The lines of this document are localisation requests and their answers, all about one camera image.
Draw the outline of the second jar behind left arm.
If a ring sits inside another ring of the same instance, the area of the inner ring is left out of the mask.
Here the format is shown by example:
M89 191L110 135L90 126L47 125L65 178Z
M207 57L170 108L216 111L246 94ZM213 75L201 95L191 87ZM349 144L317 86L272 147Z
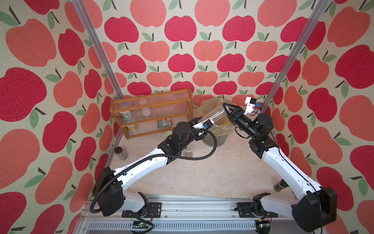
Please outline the second jar behind left arm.
M170 135L172 135L172 131L167 131L167 132L164 134L164 139L167 139Z

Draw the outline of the clear plastic jar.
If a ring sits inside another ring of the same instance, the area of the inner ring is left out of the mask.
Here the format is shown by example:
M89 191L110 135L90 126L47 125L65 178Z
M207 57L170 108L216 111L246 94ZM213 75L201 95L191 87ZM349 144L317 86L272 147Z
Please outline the clear plastic jar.
M212 111L210 111L208 114L205 114L200 122L205 122L207 120L210 120L213 124L218 125L221 120L224 120L227 118L227 115L223 109L222 105L219 105Z

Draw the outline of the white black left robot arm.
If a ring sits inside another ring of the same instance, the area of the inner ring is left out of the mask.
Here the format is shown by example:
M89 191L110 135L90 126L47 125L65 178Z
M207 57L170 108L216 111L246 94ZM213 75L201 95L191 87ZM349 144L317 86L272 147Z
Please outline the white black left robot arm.
M110 167L104 168L92 190L93 200L90 213L110 216L123 210L144 216L150 206L147 198L141 192L131 193L127 189L150 172L176 159L185 160L186 157L182 156L182 151L193 141L202 140L210 134L209 129L212 126L212 121L200 122L200 118L180 122L173 129L172 134L148 155L115 170Z

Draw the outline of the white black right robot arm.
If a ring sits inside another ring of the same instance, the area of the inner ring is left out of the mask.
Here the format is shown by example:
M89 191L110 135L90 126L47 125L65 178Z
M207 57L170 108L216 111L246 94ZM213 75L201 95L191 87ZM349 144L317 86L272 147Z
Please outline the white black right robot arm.
M229 121L251 138L251 150L281 176L282 183L290 187L297 197L296 201L291 201L270 193L254 196L250 209L255 217L261 218L268 213L283 215L295 220L306 232L337 220L337 193L312 180L281 151L269 136L274 127L269 115L261 113L252 121L239 106L223 103L223 109Z

